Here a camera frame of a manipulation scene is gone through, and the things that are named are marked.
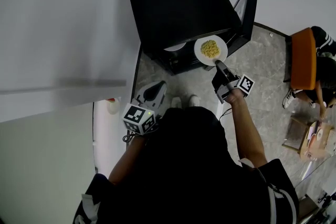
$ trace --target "leg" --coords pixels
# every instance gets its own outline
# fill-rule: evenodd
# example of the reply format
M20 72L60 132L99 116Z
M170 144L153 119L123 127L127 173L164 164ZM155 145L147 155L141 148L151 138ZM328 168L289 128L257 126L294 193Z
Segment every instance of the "leg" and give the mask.
M180 97L174 97L172 99L171 108L181 109L182 108L182 102Z
M311 100L308 95L306 94L305 91L300 91L298 93L294 94L296 98L299 98L300 100L304 101L304 102L313 102L313 100Z
M200 106L200 98L197 95L192 95L190 96L189 99L189 107L191 108L192 106Z
M293 90L293 89L289 89L289 91L287 92L285 98L283 99L282 102L282 106L284 107L284 109L286 109L287 107L289 107L289 104L295 99L295 93L299 93L302 90Z
M335 104L336 98L334 97L333 91L322 88L322 95L323 95L323 101L327 104L326 105L327 108L330 108L332 107L332 105Z

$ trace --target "white sneaker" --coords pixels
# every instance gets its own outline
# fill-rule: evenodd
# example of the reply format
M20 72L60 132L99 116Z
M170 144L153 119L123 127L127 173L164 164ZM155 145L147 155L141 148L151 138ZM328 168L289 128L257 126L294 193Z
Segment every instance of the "white sneaker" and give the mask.
M189 106L200 106L200 98L196 95L190 96Z
M171 108L176 108L176 109L181 109L182 108L181 98L180 97L173 97L170 107Z
M286 109L289 107L289 104L295 99L292 95L293 90L289 89L288 93L286 94L285 98L283 99L282 106Z

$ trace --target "cable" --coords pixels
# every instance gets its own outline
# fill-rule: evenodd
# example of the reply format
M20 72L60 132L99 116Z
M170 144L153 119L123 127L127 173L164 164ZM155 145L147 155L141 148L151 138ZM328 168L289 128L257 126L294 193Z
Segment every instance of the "cable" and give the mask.
M225 112L222 114L222 116L226 116L226 115L231 114L232 111L231 111L230 113L227 113L227 114L226 114L226 112L228 112L228 111L231 110L231 109L232 109L232 108L229 108L229 109L225 110Z
M314 173L322 164L325 163L325 161L329 160L331 157L336 156L336 155L332 155L329 158L326 158L318 167L316 167L308 176L305 177L304 180L302 180L301 182L299 182L294 188L297 188L297 186L299 186L303 181L305 181L312 173Z
M144 133L143 135L147 135L147 134L154 133L154 132L156 132L158 129L159 129L159 127L157 127L157 128L156 128L155 130L153 130L153 131L146 132L146 133ZM123 140L125 143L129 143L129 142L132 140L132 138L133 138L134 136L137 136L137 135L141 135L141 134L136 134L136 133L134 133L134 132L130 132L130 133L129 133L129 131L128 131L127 135L125 135L125 136L122 138L122 140Z

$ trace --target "wrist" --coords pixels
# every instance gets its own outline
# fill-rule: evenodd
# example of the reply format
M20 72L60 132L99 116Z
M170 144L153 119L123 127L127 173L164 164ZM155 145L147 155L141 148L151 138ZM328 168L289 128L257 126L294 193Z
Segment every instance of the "wrist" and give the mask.
M131 141L131 144L145 144L147 138L143 135L135 135Z
M244 97L238 97L235 100L233 100L232 102L230 102L230 105L232 107L234 106L241 106L241 105L246 105L246 101Z

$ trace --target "hand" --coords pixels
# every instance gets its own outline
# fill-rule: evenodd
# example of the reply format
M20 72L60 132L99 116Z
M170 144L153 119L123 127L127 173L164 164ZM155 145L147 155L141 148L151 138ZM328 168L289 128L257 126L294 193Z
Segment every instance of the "hand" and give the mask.
M327 117L327 109L325 106L320 107L320 119L324 120Z
M233 89L228 97L225 98L225 101L228 102L230 105L241 100L244 100L244 95L241 89Z

